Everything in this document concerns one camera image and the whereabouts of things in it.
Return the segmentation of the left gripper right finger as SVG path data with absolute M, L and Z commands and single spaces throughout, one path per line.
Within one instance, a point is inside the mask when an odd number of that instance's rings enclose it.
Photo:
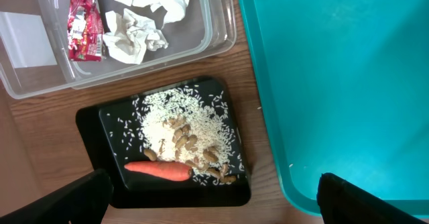
M 325 224 L 424 224 L 332 173 L 320 177 L 316 201 Z

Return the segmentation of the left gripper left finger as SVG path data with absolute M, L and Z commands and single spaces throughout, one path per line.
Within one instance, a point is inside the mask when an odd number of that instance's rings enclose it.
M 101 223 L 113 196 L 107 172 L 98 169 L 1 218 L 2 223 Z

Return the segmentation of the orange carrot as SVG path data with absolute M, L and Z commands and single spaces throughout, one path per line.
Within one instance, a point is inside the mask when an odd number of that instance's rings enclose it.
M 149 174 L 175 182 L 188 180 L 193 172 L 190 166 L 180 162 L 140 161 L 130 162 L 124 167 L 128 171 Z

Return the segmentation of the pile of rice and nuts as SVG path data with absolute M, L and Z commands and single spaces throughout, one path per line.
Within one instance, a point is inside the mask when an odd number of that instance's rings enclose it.
M 125 169 L 130 162 L 158 161 L 190 166 L 188 180 L 203 186 L 232 184 L 246 175 L 221 87 L 200 83 L 140 95 L 101 110 L 100 116 L 122 173 L 138 173 Z

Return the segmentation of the red snack wrapper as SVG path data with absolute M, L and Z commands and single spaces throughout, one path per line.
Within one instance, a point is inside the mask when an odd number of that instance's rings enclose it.
M 77 62 L 101 61 L 103 35 L 104 27 L 97 0 L 70 0 L 68 58 Z

